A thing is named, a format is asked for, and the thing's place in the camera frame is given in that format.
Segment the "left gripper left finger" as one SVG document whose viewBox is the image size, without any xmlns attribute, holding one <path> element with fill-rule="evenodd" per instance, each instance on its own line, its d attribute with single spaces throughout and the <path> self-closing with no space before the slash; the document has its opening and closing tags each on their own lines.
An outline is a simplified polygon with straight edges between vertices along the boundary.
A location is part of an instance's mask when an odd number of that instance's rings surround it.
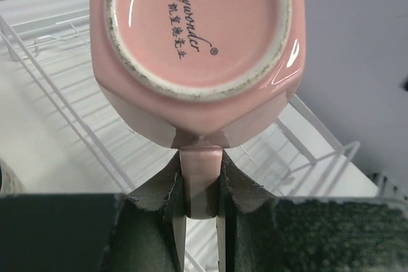
<svg viewBox="0 0 408 272">
<path fill-rule="evenodd" d="M 175 165 L 130 194 L 1 193 L 2 271 L 182 271 L 184 243 Z"/>
</svg>

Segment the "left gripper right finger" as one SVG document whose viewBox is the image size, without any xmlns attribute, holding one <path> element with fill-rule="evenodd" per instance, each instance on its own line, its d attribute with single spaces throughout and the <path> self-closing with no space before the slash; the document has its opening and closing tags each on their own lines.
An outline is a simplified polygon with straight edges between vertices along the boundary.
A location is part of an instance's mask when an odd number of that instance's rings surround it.
<svg viewBox="0 0 408 272">
<path fill-rule="evenodd" d="M 406 271 L 407 203 L 278 197 L 222 157 L 220 271 Z"/>
</svg>

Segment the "pink mug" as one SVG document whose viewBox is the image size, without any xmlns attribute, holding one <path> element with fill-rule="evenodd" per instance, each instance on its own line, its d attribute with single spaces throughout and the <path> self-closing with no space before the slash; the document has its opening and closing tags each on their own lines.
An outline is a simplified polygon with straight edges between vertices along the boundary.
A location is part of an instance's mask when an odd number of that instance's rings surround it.
<svg viewBox="0 0 408 272">
<path fill-rule="evenodd" d="M 189 218 L 217 215 L 222 152 L 257 136 L 305 67 L 305 0 L 89 0 L 92 68 L 125 123 L 178 150 Z"/>
</svg>

